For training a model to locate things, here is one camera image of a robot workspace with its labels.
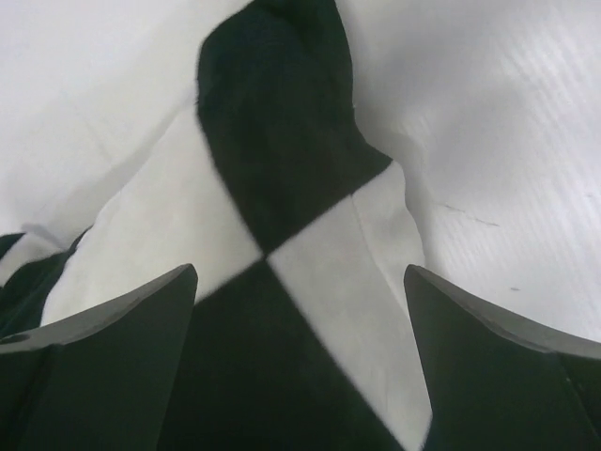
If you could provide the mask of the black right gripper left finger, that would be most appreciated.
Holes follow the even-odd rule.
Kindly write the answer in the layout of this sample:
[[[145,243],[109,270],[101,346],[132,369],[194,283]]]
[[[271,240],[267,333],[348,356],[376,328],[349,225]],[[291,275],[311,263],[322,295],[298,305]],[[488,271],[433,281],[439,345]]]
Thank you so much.
[[[194,267],[182,265],[2,339],[2,449],[155,449],[196,288]]]

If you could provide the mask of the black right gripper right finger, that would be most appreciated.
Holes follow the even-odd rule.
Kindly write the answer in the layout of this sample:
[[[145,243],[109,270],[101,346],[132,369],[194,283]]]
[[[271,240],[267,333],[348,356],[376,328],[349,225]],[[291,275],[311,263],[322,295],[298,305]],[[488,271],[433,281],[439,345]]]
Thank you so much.
[[[600,345],[408,266],[432,409],[427,450],[597,450]]]

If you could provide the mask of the black white checkered pillowcase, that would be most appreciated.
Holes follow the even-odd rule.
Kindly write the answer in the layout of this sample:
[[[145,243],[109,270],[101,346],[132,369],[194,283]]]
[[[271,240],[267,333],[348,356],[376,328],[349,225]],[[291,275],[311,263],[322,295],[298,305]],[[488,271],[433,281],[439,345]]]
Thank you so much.
[[[1,341],[182,265],[192,316],[153,450],[425,450],[399,163],[363,137],[333,1],[253,1],[197,99],[88,226],[1,239]]]

